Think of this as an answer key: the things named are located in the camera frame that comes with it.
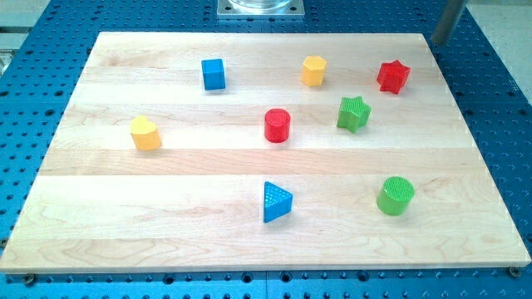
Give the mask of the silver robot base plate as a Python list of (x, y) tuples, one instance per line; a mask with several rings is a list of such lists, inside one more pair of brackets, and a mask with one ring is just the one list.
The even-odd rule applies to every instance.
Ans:
[(218, 0), (217, 16), (239, 17), (303, 17), (304, 0)]

